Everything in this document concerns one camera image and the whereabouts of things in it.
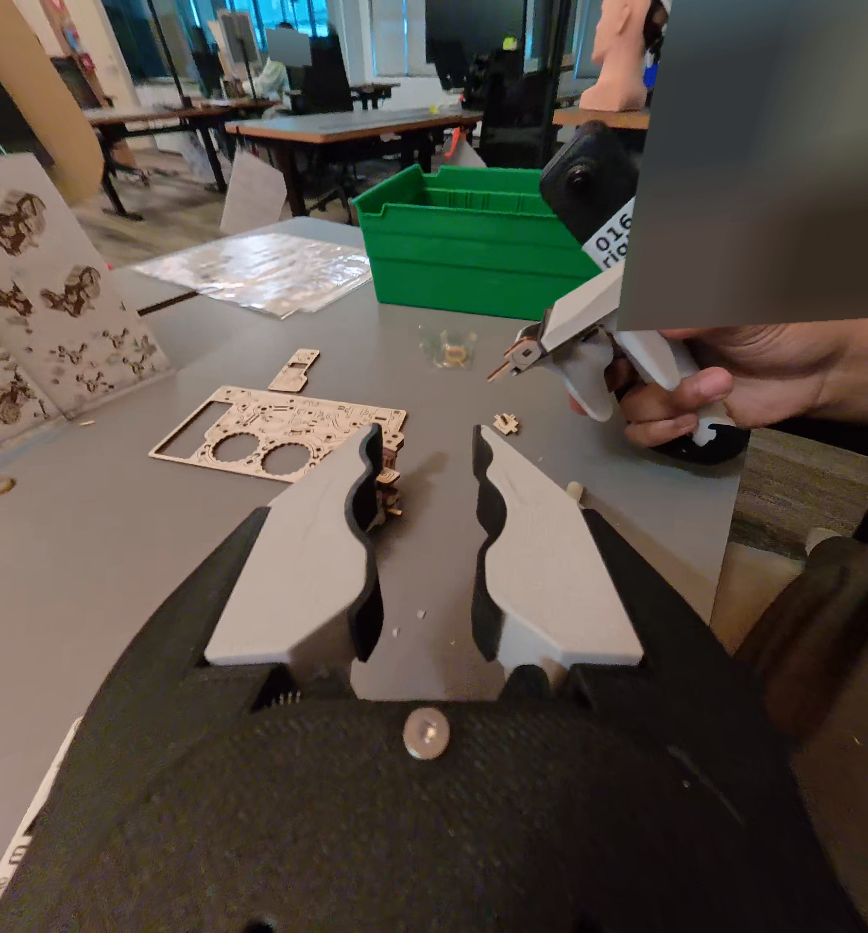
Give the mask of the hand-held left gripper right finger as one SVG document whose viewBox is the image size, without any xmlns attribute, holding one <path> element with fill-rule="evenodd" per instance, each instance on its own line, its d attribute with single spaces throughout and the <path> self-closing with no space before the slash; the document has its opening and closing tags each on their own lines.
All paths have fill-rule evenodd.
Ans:
<svg viewBox="0 0 868 933">
<path fill-rule="evenodd" d="M 643 648 L 578 502 L 489 426 L 473 432 L 474 643 L 510 680 L 576 665 L 637 667 Z"/>
</svg>

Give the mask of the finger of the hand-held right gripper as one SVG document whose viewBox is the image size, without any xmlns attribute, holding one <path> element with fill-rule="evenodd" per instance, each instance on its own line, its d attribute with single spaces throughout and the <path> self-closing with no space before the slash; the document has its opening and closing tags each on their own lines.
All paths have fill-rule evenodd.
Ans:
<svg viewBox="0 0 868 933">
<path fill-rule="evenodd" d="M 596 422 L 613 414 L 605 379 L 614 343 L 604 320 L 619 305 L 623 270 L 613 268 L 559 298 L 545 315 L 539 342 L 543 362 L 561 378 L 571 400 Z"/>
</svg>

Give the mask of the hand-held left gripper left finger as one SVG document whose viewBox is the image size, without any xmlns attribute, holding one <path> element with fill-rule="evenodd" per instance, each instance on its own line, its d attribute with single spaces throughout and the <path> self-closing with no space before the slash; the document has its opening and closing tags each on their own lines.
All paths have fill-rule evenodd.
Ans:
<svg viewBox="0 0 868 933">
<path fill-rule="evenodd" d="M 205 649 L 213 666 L 351 667 L 383 627 L 369 529 L 382 432 L 363 426 L 277 496 Z"/>
</svg>

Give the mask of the small wooden bracket part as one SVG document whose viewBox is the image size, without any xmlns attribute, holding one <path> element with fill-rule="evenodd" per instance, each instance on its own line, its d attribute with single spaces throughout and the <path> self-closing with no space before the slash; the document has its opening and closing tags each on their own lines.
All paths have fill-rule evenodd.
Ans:
<svg viewBox="0 0 868 933">
<path fill-rule="evenodd" d="M 506 375 L 519 375 L 545 357 L 546 350 L 540 340 L 541 327 L 533 322 L 516 335 L 515 341 L 504 352 L 501 364 L 487 377 L 488 382 Z"/>
</svg>

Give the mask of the wooden puzzle model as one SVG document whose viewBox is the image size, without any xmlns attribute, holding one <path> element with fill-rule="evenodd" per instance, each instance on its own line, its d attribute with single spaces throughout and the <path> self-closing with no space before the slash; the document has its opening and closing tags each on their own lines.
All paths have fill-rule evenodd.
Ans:
<svg viewBox="0 0 868 933">
<path fill-rule="evenodd" d="M 377 513 L 370 522 L 370 529 L 383 525 L 391 516 L 399 517 L 403 513 L 401 494 L 397 487 L 400 473 L 395 468 L 397 455 L 403 444 L 404 433 L 402 431 L 382 433 L 381 470 L 375 481 Z"/>
</svg>

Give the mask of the person's right hand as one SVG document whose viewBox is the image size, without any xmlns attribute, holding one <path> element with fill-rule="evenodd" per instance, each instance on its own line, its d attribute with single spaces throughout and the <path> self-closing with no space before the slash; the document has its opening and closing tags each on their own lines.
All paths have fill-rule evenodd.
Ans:
<svg viewBox="0 0 868 933">
<path fill-rule="evenodd" d="M 699 370 L 666 390 L 644 383 L 626 356 L 604 373 L 626 421 L 626 436 L 654 448 L 689 436 L 699 414 L 723 406 L 735 426 L 763 427 L 824 403 L 824 385 L 847 347 L 840 322 L 663 330 L 684 344 Z"/>
</svg>

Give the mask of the green plastic bin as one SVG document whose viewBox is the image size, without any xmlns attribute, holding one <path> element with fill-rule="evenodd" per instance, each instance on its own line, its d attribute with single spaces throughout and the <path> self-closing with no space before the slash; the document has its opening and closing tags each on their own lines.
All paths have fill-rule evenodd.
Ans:
<svg viewBox="0 0 868 933">
<path fill-rule="evenodd" d="M 532 322 L 600 274 L 539 193 L 538 169 L 413 165 L 357 196 L 381 304 Z"/>
</svg>

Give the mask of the pink mannequin bust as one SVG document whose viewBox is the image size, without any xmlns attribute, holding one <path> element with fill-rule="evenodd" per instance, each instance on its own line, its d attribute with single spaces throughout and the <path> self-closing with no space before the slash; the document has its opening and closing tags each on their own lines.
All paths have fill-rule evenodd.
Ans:
<svg viewBox="0 0 868 933">
<path fill-rule="evenodd" d="M 623 113 L 646 107 L 647 56 L 659 61 L 672 6 L 672 1 L 602 2 L 591 53 L 599 75 L 582 93 L 580 110 Z"/>
</svg>

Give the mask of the clear bag of rubber bands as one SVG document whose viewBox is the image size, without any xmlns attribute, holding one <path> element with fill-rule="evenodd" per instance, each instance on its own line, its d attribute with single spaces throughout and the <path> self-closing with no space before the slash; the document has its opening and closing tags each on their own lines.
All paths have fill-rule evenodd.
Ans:
<svg viewBox="0 0 868 933">
<path fill-rule="evenodd" d="M 477 346 L 477 333 L 421 325 L 419 346 L 425 360 L 439 368 L 470 368 Z"/>
</svg>

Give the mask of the wooden sheet with round holes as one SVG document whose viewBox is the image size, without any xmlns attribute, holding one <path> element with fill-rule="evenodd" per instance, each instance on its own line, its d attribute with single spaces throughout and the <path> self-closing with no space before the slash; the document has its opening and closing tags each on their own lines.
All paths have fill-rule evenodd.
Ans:
<svg viewBox="0 0 868 933">
<path fill-rule="evenodd" d="M 383 462 L 392 467 L 407 417 L 400 409 L 224 386 L 149 455 L 289 484 L 365 426 L 381 427 Z"/>
</svg>

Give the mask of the small wooden puzzle sheet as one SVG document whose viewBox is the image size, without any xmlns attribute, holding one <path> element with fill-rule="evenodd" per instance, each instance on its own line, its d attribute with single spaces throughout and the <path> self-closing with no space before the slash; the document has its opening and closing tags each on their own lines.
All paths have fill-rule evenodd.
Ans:
<svg viewBox="0 0 868 933">
<path fill-rule="evenodd" d="M 271 392 L 297 394 L 308 382 L 308 371 L 320 356 L 318 349 L 300 348 L 268 385 Z"/>
</svg>

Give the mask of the wood-topped table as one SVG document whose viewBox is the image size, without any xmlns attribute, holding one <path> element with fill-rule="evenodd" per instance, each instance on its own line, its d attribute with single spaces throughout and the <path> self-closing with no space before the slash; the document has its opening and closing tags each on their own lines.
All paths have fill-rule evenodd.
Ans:
<svg viewBox="0 0 868 933">
<path fill-rule="evenodd" d="M 110 201 L 112 208 L 105 208 L 107 215 L 116 215 L 133 222 L 141 222 L 144 217 L 128 211 L 114 187 L 113 178 L 118 172 L 138 174 L 118 162 L 114 157 L 117 145 L 128 140 L 166 134 L 193 134 L 202 142 L 204 154 L 214 175 L 216 190 L 225 194 L 228 183 L 223 174 L 218 153 L 215 150 L 212 132 L 226 131 L 229 122 L 241 121 L 259 115 L 275 104 L 274 100 L 262 98 L 239 98 L 220 101 L 201 101 L 188 103 L 180 107 L 164 105 L 159 109 L 119 109 L 90 108 L 84 109 L 83 115 L 94 131 L 102 153 L 102 191 Z"/>
<path fill-rule="evenodd" d="M 225 130 L 238 142 L 264 147 L 276 159 L 286 184 L 291 215 L 301 217 L 309 216 L 310 210 L 304 200 L 296 153 L 306 147 L 350 146 L 393 135 L 398 140 L 401 167 L 419 164 L 428 173 L 435 149 L 434 132 L 461 129 L 471 133 L 482 117 L 481 111 L 453 104 L 434 109 L 382 108 L 284 115 L 272 120 L 229 122 Z"/>
</svg>

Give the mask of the black office chair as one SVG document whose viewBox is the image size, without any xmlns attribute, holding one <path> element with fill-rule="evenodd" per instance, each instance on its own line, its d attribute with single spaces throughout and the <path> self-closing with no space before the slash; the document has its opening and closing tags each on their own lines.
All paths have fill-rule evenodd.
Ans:
<svg viewBox="0 0 868 933">
<path fill-rule="evenodd" d="M 354 109 L 353 93 L 335 31 L 311 37 L 311 64 L 288 65 L 291 113 L 296 116 L 345 113 Z"/>
</svg>

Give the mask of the clear plastic film sheet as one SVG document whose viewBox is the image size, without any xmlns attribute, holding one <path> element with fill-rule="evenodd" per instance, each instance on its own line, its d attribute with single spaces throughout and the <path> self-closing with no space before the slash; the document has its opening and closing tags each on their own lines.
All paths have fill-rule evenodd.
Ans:
<svg viewBox="0 0 868 933">
<path fill-rule="evenodd" d="M 134 270 L 279 319 L 320 311 L 372 280 L 362 248 L 278 232 L 217 240 Z"/>
</svg>

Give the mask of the white leaning sheet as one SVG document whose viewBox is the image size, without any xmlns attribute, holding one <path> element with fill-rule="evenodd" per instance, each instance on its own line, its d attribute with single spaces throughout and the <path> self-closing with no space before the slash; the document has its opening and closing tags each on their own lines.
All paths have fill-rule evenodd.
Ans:
<svg viewBox="0 0 868 933">
<path fill-rule="evenodd" d="M 281 171 L 248 151 L 238 151 L 232 162 L 220 232 L 233 236 L 279 222 L 287 195 Z"/>
</svg>

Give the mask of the white printed instruction board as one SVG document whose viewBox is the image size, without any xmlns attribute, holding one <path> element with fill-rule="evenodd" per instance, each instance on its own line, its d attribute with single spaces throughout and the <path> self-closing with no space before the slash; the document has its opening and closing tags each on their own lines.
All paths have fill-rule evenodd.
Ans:
<svg viewBox="0 0 868 933">
<path fill-rule="evenodd" d="M 32 155 L 0 155 L 0 448 L 171 369 Z"/>
</svg>

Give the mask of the beige pillar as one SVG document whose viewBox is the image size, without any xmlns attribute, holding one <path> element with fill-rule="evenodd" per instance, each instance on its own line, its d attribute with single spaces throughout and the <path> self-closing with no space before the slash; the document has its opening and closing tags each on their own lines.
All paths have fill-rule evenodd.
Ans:
<svg viewBox="0 0 868 933">
<path fill-rule="evenodd" d="M 50 176 L 67 204 L 101 190 L 100 144 L 20 9 L 0 1 L 0 83 L 53 158 Z"/>
</svg>

